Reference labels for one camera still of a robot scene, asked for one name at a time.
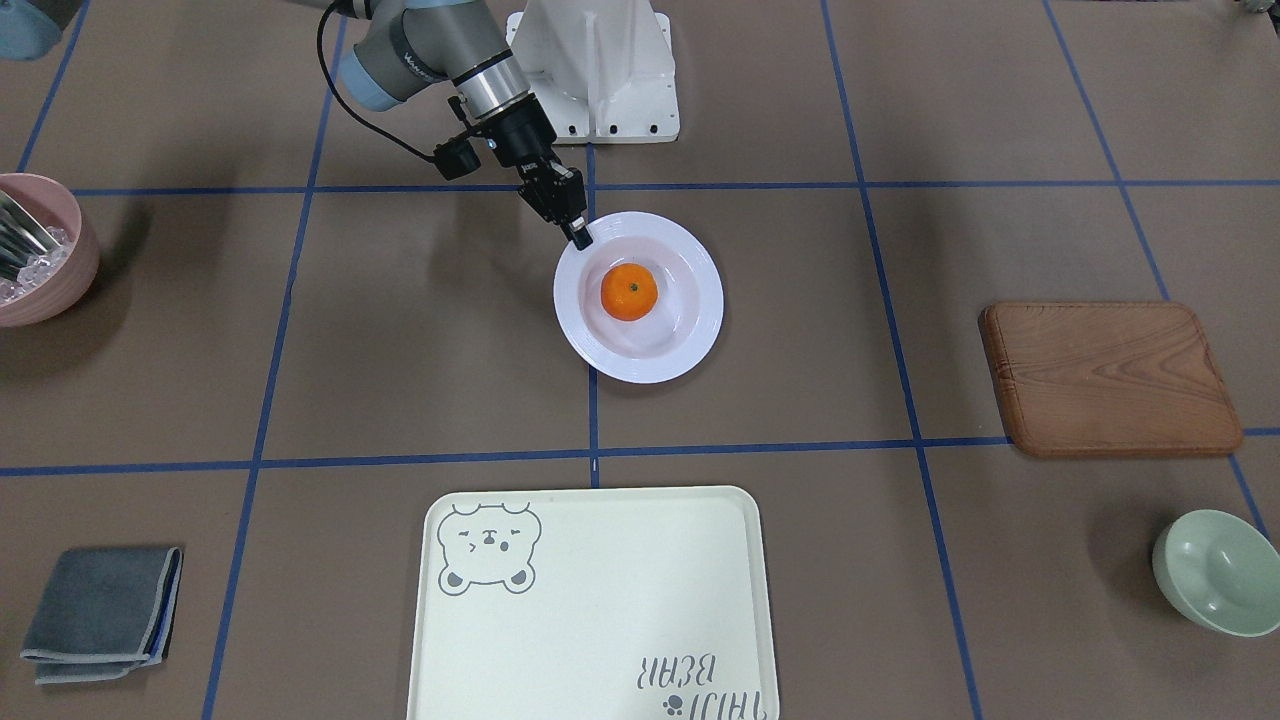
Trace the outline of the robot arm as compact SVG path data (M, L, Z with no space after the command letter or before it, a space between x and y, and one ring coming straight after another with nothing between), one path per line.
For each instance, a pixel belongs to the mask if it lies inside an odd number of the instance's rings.
M575 249L593 243L582 172L558 156L557 131L485 3L319 1L316 9L324 20L369 23L337 68L321 67L351 117L388 111L434 85L451 85L448 102L462 131L417 158L456 181L479 168L475 142L483 141L502 167L517 172L518 196L544 222Z

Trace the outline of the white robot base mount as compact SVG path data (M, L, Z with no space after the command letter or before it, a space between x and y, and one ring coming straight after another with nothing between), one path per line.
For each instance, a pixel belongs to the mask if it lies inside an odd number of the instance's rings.
M678 140L671 23L652 3L529 1L506 38L557 145Z

